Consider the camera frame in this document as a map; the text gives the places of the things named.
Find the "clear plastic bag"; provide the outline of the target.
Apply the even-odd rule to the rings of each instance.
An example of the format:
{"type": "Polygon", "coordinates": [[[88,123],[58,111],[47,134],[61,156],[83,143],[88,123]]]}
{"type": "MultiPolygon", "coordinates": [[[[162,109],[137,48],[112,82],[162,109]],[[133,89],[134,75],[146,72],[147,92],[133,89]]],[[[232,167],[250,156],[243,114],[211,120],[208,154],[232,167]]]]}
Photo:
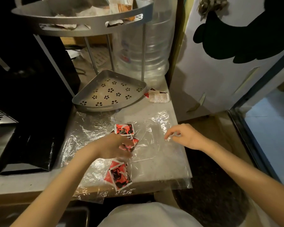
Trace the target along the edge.
{"type": "Polygon", "coordinates": [[[105,198],[153,193],[169,189],[192,188],[189,162],[184,147],[174,143],[166,131],[172,126],[168,111],[147,115],[146,118],[121,115],[121,112],[80,113],[70,120],[67,135],[56,162],[63,168],[77,150],[111,132],[117,123],[132,123],[139,139],[131,159],[117,159],[126,164],[132,184],[116,191],[104,180],[112,159],[98,159],[83,176],[74,197],[88,202],[102,202],[105,198]]]}

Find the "person's right hand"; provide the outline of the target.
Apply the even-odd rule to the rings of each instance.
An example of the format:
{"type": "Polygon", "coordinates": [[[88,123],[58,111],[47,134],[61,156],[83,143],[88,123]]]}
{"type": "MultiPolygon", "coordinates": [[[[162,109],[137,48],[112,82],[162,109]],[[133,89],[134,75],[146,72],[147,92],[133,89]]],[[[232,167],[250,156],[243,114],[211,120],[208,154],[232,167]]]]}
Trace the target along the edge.
{"type": "Polygon", "coordinates": [[[168,129],[164,135],[165,140],[167,140],[167,134],[181,134],[181,139],[174,142],[200,151],[205,151],[212,142],[187,123],[175,125],[168,129]]]}

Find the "person's left forearm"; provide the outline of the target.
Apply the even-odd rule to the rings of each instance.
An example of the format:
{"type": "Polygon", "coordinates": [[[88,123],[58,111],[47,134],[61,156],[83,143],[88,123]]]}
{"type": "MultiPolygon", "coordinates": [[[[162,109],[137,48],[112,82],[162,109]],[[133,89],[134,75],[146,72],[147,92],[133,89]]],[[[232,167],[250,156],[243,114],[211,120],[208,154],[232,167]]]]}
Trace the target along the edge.
{"type": "Polygon", "coordinates": [[[10,227],[56,227],[85,172],[98,157],[95,143],[77,151],[70,163],[10,227]]]}

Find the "black kitchen appliance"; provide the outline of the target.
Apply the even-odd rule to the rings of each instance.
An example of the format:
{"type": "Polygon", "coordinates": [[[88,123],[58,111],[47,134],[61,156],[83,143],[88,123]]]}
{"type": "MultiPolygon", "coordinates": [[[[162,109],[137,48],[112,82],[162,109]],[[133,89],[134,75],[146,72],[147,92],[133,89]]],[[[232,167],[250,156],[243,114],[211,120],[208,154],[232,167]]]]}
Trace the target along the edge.
{"type": "MultiPolygon", "coordinates": [[[[0,175],[51,171],[73,108],[73,96],[15,8],[15,0],[0,0],[0,111],[18,122],[0,175]]],[[[40,38],[78,93],[80,79],[61,38],[40,38]]]]}

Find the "person's white shirt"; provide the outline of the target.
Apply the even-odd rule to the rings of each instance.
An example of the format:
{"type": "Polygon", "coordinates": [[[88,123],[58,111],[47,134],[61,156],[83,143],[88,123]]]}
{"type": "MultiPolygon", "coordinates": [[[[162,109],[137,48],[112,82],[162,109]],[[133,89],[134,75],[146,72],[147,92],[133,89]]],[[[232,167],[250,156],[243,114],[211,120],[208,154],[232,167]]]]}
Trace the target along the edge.
{"type": "Polygon", "coordinates": [[[203,227],[189,213],[160,202],[116,207],[97,227],[203,227]]]}

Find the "grey metal corner shelf rack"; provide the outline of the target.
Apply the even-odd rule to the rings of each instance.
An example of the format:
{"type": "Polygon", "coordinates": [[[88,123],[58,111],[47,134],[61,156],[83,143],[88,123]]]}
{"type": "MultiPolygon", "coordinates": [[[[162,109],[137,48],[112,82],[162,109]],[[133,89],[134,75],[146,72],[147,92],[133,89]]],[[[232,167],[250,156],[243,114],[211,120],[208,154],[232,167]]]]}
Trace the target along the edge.
{"type": "Polygon", "coordinates": [[[72,103],[79,111],[104,112],[119,110],[131,105],[144,96],[147,84],[144,82],[146,27],[152,20],[152,0],[133,0],[131,10],[107,15],[76,16],[76,10],[85,7],[100,7],[109,0],[39,0],[22,4],[15,0],[16,8],[11,12],[23,17],[31,27],[34,37],[53,65],[62,82],[70,92],[72,103]],[[109,34],[129,26],[143,26],[141,80],[114,71],[109,34]],[[84,37],[96,76],[75,94],[63,76],[60,68],[46,48],[40,35],[53,37],[84,37]],[[88,36],[106,35],[112,70],[98,71],[92,56],[88,36]]]}

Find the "grey decorative magnet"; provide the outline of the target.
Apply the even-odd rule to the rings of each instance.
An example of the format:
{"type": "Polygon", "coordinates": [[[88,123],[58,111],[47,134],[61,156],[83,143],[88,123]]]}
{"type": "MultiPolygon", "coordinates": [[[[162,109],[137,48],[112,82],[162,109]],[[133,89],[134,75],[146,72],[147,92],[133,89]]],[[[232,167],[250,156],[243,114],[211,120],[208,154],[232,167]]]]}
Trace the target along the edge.
{"type": "Polygon", "coordinates": [[[210,11],[221,11],[229,5],[228,0],[200,0],[197,6],[197,12],[201,20],[206,19],[210,11]]]}

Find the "person's left hand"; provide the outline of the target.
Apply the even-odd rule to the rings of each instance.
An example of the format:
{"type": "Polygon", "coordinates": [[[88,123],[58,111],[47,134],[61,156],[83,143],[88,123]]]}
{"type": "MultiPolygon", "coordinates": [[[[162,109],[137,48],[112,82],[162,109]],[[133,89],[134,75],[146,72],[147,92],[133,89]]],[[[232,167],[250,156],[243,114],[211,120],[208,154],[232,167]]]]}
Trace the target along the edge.
{"type": "Polygon", "coordinates": [[[133,146],[133,141],[119,134],[110,133],[91,143],[97,158],[113,159],[117,157],[131,158],[132,153],[125,149],[133,146]]]}

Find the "orange white paper packet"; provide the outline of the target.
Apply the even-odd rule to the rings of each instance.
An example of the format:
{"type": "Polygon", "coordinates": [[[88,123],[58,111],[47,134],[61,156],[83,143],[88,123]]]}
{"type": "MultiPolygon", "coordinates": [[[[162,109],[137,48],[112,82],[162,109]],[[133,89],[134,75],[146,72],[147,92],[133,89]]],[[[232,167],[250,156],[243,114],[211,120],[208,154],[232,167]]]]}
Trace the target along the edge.
{"type": "Polygon", "coordinates": [[[134,0],[108,0],[110,14],[118,14],[133,10],[134,0]]]}

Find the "crumpled brown paper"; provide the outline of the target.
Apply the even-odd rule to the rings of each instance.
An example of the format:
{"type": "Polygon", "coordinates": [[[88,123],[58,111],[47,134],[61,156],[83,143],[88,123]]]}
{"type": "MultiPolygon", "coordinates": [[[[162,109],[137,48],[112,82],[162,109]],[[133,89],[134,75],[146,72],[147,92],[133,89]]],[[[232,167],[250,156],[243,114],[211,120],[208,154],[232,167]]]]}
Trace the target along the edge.
{"type": "Polygon", "coordinates": [[[111,14],[108,0],[43,0],[54,17],[93,17],[111,14]]]}

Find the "black door frame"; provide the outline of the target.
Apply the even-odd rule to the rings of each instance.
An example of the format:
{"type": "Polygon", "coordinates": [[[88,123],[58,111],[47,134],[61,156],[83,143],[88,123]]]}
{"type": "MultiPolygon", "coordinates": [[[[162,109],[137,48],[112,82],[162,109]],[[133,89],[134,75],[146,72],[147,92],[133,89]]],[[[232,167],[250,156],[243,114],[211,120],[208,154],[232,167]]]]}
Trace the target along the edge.
{"type": "Polygon", "coordinates": [[[284,55],[228,114],[256,167],[284,184],[284,55]]]}

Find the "white fridge with black stickers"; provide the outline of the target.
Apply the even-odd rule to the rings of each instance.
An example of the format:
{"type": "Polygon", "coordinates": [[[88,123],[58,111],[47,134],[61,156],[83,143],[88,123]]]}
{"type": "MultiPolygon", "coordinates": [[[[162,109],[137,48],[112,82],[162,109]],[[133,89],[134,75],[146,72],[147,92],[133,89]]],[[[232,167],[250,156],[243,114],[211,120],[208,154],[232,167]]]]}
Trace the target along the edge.
{"type": "Polygon", "coordinates": [[[200,10],[194,0],[170,81],[178,122],[230,109],[284,56],[284,0],[200,10]]]}

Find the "dark floor rug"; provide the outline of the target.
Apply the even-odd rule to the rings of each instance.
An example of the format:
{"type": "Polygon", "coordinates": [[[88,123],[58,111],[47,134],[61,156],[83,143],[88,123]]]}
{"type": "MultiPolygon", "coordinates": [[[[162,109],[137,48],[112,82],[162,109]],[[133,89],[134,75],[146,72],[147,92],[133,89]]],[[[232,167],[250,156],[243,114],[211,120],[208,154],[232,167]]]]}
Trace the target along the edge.
{"type": "Polygon", "coordinates": [[[178,206],[203,227],[238,227],[250,209],[245,192],[208,155],[185,148],[192,188],[173,190],[178,206]]]}

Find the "large clear water bottle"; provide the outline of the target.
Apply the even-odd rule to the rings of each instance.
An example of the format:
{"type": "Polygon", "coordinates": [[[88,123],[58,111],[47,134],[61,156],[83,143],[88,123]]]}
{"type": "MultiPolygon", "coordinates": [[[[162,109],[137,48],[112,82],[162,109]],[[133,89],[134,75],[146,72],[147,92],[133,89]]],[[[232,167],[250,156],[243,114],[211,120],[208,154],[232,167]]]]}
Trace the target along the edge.
{"type": "MultiPolygon", "coordinates": [[[[178,0],[152,0],[153,17],[146,27],[144,81],[159,87],[169,69],[178,0]]],[[[112,36],[115,71],[141,79],[143,26],[132,26],[112,36]]]]}

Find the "person's right forearm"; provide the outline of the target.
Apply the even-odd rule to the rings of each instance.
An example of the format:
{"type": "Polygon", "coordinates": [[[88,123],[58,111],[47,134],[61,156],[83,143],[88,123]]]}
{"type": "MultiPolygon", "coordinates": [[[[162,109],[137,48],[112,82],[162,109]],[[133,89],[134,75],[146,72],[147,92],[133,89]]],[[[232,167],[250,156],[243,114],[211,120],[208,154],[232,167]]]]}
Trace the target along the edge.
{"type": "Polygon", "coordinates": [[[279,227],[284,227],[284,185],[208,140],[200,148],[212,158],[279,227]]]}

